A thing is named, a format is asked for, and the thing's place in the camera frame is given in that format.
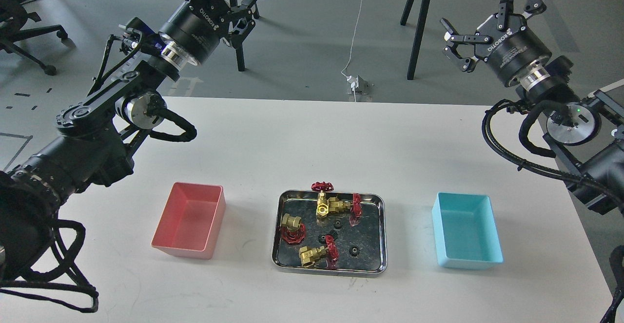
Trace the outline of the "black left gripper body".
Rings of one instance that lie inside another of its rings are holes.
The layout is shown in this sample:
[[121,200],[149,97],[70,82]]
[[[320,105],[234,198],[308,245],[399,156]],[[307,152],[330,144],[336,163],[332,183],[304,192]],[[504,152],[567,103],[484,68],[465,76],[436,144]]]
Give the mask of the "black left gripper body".
[[167,45],[174,43],[184,51],[190,64],[201,65],[223,37],[220,19],[229,10],[225,0],[185,0],[158,34]]

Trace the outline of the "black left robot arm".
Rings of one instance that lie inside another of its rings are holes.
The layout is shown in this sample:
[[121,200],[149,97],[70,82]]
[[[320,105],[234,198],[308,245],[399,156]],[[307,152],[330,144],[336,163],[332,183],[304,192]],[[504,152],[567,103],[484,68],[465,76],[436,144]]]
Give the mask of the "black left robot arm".
[[59,137],[1,174],[3,294],[98,310],[98,292],[75,262],[85,227],[60,219],[60,207],[90,185],[131,175],[146,138],[195,139],[194,125],[167,107],[158,87],[203,63],[221,40],[240,52],[257,1],[185,0],[158,31],[134,18],[121,37],[109,37],[87,97],[57,115]]

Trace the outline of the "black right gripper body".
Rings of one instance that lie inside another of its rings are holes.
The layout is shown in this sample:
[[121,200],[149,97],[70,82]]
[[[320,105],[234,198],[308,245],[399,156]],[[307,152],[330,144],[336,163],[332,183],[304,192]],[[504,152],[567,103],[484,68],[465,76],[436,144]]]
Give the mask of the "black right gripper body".
[[530,30],[524,16],[512,14],[507,27],[499,30],[498,18],[490,15],[476,32],[490,40],[488,44],[476,45],[475,56],[485,60],[487,66],[506,87],[516,85],[517,73],[535,60],[548,61],[552,52]]

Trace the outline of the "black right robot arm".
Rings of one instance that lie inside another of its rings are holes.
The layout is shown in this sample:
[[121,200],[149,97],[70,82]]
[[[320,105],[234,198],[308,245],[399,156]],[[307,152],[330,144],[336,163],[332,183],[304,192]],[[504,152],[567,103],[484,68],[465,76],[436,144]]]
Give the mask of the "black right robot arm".
[[[497,12],[461,35],[447,19],[443,52],[464,73],[483,61],[506,87],[515,86],[518,101],[502,99],[486,111],[482,135],[486,143],[518,170],[564,181],[589,210],[607,214],[623,210],[623,107],[597,90],[579,98],[568,86],[572,63],[552,52],[528,27],[543,13],[543,0],[499,0]],[[528,152],[558,158],[556,170],[517,156],[495,139],[492,118],[501,110],[525,116],[519,141]]]

